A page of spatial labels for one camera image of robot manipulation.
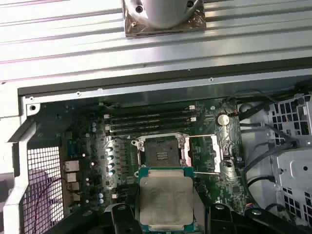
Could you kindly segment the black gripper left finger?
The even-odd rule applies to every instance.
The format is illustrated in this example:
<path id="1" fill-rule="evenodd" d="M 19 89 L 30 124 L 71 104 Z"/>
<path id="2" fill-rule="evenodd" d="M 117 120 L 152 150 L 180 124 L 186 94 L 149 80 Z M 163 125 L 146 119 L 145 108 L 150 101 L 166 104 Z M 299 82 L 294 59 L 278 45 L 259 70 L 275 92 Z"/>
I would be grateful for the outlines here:
<path id="1" fill-rule="evenodd" d="M 46 231 L 47 234 L 138 234 L 139 222 L 129 205 L 105 212 L 77 211 Z"/>

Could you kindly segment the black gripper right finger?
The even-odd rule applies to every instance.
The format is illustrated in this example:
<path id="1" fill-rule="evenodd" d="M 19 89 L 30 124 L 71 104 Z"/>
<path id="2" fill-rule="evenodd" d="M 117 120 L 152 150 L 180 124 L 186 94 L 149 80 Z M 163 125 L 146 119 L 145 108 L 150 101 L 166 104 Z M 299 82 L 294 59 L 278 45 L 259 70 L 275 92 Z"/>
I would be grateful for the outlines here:
<path id="1" fill-rule="evenodd" d="M 247 209 L 243 215 L 215 203 L 206 213 L 207 234 L 300 234 L 295 225 L 261 208 Z"/>

